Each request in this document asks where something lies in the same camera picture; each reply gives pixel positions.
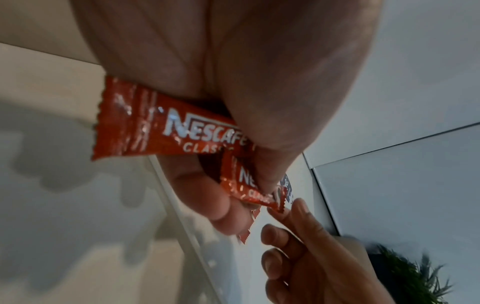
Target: hand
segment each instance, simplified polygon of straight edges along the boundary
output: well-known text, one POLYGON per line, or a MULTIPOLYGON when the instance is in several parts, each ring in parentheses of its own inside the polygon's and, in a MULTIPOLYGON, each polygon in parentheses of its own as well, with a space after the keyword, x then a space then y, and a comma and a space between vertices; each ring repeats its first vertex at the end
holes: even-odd
MULTIPOLYGON (((224 103, 273 190, 347 94, 382 0, 71 0, 107 73, 177 98, 224 103)), ((225 234, 250 215, 195 155, 159 156, 181 201, 225 234)))
POLYGON ((261 241, 276 247, 261 259, 270 301, 395 304, 380 281, 324 230, 301 198, 293 202, 291 211, 269 213, 293 232, 272 225, 261 231, 261 241))

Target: white wall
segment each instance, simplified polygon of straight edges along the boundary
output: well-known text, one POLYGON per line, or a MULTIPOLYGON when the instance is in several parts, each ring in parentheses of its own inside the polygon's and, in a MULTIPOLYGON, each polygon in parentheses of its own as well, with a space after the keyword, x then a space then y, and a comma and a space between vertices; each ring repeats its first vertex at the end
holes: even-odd
POLYGON ((455 284, 450 303, 478 303, 480 126, 314 169, 341 235, 419 259, 455 284))
POLYGON ((148 159, 92 163, 93 140, 0 100, 0 302, 205 303, 148 159))
POLYGON ((480 2, 385 0, 371 55, 311 168, 480 121, 480 2))

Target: red sachet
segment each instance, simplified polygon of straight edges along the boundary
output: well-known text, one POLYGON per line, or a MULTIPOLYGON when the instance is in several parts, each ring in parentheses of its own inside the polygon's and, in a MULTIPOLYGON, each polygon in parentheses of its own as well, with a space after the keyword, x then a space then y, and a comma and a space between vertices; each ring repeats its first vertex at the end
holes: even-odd
POLYGON ((92 160, 124 155, 252 155, 254 144, 231 118, 148 87, 105 78, 92 160))
POLYGON ((249 203, 260 204, 283 212, 286 191, 278 187, 272 194, 262 194, 248 169, 248 162, 225 151, 221 161, 220 186, 231 196, 249 203))

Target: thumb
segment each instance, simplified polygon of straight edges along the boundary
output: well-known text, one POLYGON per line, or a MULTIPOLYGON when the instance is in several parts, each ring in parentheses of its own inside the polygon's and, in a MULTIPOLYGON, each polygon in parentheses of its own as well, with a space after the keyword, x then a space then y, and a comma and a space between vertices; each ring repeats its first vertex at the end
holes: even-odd
POLYGON ((352 275, 354 271, 360 273, 364 271, 355 257, 315 219, 303 199, 298 198, 293 202, 291 213, 297 236, 304 242, 327 276, 334 275, 340 278, 352 275))
POLYGON ((255 181, 260 190, 264 193, 272 193, 299 155, 298 152, 257 147, 253 155, 253 167, 255 181))

